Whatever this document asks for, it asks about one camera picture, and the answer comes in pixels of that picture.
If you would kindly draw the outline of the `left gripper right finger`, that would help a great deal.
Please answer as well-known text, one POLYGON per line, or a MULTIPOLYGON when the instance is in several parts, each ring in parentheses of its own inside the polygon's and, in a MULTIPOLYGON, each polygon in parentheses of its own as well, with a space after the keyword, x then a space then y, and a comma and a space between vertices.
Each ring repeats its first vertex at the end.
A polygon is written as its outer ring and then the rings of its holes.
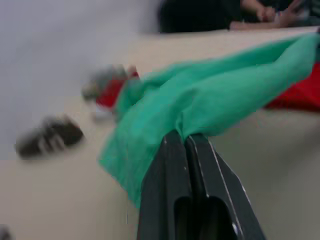
POLYGON ((264 240, 265 234, 239 177, 208 138, 191 135, 185 149, 197 240, 264 240))

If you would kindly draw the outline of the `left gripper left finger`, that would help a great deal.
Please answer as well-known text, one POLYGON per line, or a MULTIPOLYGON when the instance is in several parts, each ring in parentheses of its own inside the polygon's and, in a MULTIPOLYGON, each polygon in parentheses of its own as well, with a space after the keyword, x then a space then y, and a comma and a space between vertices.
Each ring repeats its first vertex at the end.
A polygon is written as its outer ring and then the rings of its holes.
POLYGON ((162 139, 141 184, 138 240, 195 240, 199 168, 177 131, 162 139))

